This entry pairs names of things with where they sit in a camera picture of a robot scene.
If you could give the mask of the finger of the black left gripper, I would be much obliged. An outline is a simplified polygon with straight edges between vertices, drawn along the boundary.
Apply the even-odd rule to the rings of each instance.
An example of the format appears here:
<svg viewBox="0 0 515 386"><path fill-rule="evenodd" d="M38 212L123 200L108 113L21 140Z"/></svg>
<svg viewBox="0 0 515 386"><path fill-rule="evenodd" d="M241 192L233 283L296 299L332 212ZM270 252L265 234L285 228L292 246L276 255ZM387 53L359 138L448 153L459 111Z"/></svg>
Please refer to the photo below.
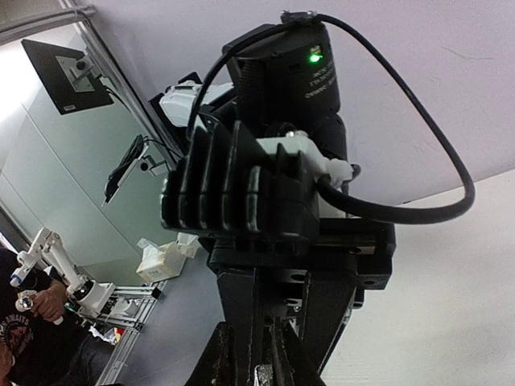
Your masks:
<svg viewBox="0 0 515 386"><path fill-rule="evenodd" d="M234 332L237 385L248 385L253 358L256 274L251 270L220 269L216 274L225 321Z"/></svg>
<svg viewBox="0 0 515 386"><path fill-rule="evenodd" d="M309 271L306 275L299 339L318 373L344 331L355 293L356 274L351 271Z"/></svg>

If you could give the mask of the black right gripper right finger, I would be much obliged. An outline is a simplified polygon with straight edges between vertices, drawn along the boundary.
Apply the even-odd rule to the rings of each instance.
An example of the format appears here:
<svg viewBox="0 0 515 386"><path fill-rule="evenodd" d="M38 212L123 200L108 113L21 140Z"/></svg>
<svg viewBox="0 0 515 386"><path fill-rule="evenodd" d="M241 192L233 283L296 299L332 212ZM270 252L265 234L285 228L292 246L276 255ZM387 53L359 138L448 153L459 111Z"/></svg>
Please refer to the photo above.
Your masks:
<svg viewBox="0 0 515 386"><path fill-rule="evenodd" d="M274 385L325 385L288 321L274 319L271 327L271 349Z"/></svg>

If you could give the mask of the operator hand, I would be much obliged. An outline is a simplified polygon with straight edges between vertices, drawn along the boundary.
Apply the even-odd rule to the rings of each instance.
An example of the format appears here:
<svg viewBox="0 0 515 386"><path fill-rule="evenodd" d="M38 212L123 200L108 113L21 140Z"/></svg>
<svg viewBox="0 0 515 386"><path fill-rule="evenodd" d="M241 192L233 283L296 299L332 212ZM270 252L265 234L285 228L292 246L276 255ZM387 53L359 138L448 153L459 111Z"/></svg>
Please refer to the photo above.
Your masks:
<svg viewBox="0 0 515 386"><path fill-rule="evenodd" d="M47 322L56 322L64 314L67 302L67 289L60 281L53 280L51 285L33 296L31 312Z"/></svg>

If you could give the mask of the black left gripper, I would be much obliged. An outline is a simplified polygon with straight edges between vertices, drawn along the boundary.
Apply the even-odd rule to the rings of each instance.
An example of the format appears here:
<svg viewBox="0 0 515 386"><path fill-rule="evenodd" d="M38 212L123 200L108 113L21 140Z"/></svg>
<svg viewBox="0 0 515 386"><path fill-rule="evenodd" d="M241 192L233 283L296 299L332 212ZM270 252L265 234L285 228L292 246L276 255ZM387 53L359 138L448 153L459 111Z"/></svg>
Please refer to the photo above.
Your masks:
<svg viewBox="0 0 515 386"><path fill-rule="evenodd" d="M383 290L390 224L326 204L346 192L347 160L332 48L321 23L266 24L227 44L235 92L204 110L204 232L213 240L225 320L260 331L299 312L303 330L343 326Z"/></svg>

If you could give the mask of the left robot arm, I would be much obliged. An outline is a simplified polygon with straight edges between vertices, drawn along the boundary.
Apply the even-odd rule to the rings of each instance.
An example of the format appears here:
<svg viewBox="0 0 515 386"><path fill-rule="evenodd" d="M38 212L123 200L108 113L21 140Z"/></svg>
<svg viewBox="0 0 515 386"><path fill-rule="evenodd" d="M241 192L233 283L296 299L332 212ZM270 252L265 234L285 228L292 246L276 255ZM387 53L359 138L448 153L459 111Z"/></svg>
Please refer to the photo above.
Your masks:
<svg viewBox="0 0 515 386"><path fill-rule="evenodd" d="M190 76L160 106L187 153L167 176L163 227L197 236L224 321L191 385L320 385L365 292L392 273L395 232L340 209L360 168L326 27L299 14L233 40L231 81Z"/></svg>

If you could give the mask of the clear nail polish bottle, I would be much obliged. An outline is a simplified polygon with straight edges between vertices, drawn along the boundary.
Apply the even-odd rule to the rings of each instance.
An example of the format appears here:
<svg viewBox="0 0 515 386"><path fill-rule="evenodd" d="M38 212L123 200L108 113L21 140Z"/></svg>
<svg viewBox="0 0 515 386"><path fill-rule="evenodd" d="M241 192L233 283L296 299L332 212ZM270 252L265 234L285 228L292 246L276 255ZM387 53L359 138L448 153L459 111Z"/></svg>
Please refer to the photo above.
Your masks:
<svg viewBox="0 0 515 386"><path fill-rule="evenodd" d="M254 386L275 386L274 366L272 364L259 364L253 373Z"/></svg>

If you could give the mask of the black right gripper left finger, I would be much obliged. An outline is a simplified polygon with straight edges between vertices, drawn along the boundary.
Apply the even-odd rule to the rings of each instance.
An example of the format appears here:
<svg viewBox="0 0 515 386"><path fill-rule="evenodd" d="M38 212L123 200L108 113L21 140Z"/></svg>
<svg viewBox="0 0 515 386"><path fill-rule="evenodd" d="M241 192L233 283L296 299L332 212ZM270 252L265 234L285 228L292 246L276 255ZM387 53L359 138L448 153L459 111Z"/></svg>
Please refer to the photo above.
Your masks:
<svg viewBox="0 0 515 386"><path fill-rule="evenodd" d="M219 322L188 379L188 386L237 385L234 329L227 322Z"/></svg>

